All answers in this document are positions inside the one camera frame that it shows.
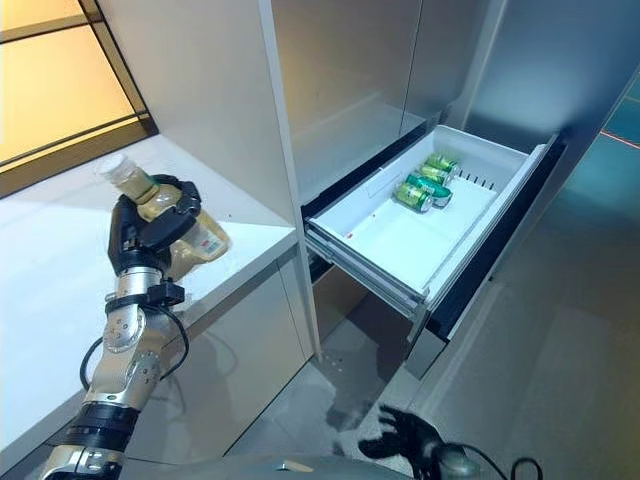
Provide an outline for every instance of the glass pane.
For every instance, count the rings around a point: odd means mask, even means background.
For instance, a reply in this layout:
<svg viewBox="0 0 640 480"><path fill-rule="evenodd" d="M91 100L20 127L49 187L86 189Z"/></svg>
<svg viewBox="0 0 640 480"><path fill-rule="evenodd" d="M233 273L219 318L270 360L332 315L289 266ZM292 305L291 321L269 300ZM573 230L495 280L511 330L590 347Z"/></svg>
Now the glass pane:
<svg viewBox="0 0 640 480"><path fill-rule="evenodd" d="M89 26L0 45L0 58L0 161L133 113Z"/></svg>
<svg viewBox="0 0 640 480"><path fill-rule="evenodd" d="M82 15L78 0L3 0L2 30Z"/></svg>

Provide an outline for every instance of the open drawer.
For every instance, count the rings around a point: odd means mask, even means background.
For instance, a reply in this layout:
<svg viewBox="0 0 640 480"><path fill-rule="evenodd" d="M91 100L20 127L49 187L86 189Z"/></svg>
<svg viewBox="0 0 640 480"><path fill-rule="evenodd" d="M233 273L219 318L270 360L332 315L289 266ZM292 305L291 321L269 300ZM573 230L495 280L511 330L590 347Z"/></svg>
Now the open drawer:
<svg viewBox="0 0 640 480"><path fill-rule="evenodd" d="M527 155L438 125L307 218L307 243L414 321L415 334L527 185L547 149L538 145ZM462 171L449 186L453 197L445 208L415 213L393 200L392 193L435 151L458 158Z"/></svg>

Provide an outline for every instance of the stainless steel panel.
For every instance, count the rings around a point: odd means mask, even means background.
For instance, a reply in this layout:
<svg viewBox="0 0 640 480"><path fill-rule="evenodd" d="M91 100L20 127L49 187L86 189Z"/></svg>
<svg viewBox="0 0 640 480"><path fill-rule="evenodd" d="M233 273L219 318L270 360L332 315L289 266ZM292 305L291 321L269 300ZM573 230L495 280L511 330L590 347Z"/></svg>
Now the stainless steel panel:
<svg viewBox="0 0 640 480"><path fill-rule="evenodd" d="M403 131L442 111L462 92L489 0L424 0Z"/></svg>
<svg viewBox="0 0 640 480"><path fill-rule="evenodd" d="M398 138L420 0L273 0L302 204Z"/></svg>
<svg viewBox="0 0 640 480"><path fill-rule="evenodd" d="M400 314L413 320L414 313L426 301L425 295L415 292L321 228L312 224L307 227L307 246L313 252L340 267Z"/></svg>
<svg viewBox="0 0 640 480"><path fill-rule="evenodd" d="M467 130L530 151L571 129L564 178L640 62L640 2L511 0Z"/></svg>

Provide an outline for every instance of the white wall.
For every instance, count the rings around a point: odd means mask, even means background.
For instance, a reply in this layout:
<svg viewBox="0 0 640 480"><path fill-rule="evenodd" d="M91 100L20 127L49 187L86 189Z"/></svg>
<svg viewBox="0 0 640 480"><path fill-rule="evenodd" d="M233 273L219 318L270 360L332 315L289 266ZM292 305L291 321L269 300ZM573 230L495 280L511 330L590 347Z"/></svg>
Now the white wall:
<svg viewBox="0 0 640 480"><path fill-rule="evenodd" d="M160 131L293 224L258 2L100 4Z"/></svg>

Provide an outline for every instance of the cabinet side panel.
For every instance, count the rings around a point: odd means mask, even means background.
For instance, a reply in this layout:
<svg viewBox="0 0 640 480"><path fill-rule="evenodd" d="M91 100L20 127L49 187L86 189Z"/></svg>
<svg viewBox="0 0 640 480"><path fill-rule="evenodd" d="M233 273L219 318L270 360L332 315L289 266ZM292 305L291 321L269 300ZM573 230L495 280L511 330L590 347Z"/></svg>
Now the cabinet side panel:
<svg viewBox="0 0 640 480"><path fill-rule="evenodd" d="M160 131L293 224L257 0L100 4Z"/></svg>
<svg viewBox="0 0 640 480"><path fill-rule="evenodd" d="M275 262L197 326L186 362L142 412L129 456L172 464L222 456L304 364Z"/></svg>

